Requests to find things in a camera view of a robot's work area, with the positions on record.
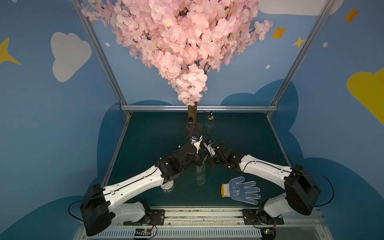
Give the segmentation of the clear square glass bottle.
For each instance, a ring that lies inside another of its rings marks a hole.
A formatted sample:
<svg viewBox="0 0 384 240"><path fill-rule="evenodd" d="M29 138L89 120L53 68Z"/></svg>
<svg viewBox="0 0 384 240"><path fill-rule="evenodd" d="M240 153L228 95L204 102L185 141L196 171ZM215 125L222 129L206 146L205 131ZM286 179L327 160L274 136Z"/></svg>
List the clear square glass bottle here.
<svg viewBox="0 0 384 240"><path fill-rule="evenodd" d="M210 134L213 131L213 129L214 129L213 120L214 120L214 115L213 115L213 112L211 111L210 114L207 116L207 121L206 121L206 123L204 125L205 132L207 134Z"/></svg>

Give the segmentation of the black capped glass bottle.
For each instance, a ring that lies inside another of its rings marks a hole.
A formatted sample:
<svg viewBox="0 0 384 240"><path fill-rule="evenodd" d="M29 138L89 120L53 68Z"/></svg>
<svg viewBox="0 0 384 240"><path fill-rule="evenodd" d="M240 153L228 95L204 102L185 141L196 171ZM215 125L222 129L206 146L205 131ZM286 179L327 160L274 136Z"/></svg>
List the black capped glass bottle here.
<svg viewBox="0 0 384 240"><path fill-rule="evenodd" d="M187 125L184 127L183 135L184 136L193 135L195 130L196 130L196 126L194 123L194 118L190 117L188 118Z"/></svg>

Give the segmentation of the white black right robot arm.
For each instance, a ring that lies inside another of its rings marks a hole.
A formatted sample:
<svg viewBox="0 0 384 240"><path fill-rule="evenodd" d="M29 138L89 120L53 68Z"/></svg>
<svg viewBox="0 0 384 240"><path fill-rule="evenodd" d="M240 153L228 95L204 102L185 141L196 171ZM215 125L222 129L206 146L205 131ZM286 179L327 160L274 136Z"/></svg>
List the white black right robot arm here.
<svg viewBox="0 0 384 240"><path fill-rule="evenodd" d="M204 142L209 154L210 165L223 165L240 176L221 186L223 198L257 205L261 199L260 188L255 181L247 182L244 174L251 174L265 179L284 190L284 193L263 201L257 210L258 221L271 224L280 215L297 212L309 216L321 193L308 171L301 165L293 168L280 166L257 159L251 155L234 153L227 149L224 142L216 143L211 139Z"/></svg>

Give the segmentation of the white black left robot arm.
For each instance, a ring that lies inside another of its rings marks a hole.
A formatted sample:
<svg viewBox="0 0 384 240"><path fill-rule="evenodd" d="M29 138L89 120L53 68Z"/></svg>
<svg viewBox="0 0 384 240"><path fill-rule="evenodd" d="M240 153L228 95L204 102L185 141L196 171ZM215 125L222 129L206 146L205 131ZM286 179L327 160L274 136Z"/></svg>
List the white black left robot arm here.
<svg viewBox="0 0 384 240"><path fill-rule="evenodd" d="M126 201L152 188L172 185L190 165L199 165L201 141L186 143L176 154L160 159L159 162L130 179L101 187L91 186L80 204L80 211L88 237L108 228L118 216L118 208Z"/></svg>

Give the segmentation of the cork stoppered glass bottle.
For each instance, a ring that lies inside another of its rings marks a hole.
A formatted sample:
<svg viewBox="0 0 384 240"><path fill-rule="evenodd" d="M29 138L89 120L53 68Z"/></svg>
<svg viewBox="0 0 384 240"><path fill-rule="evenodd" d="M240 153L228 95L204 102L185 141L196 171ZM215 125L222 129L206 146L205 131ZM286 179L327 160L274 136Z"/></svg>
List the cork stoppered glass bottle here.
<svg viewBox="0 0 384 240"><path fill-rule="evenodd" d="M196 166L196 183L199 186L206 183L206 160L207 156L203 158L200 166Z"/></svg>

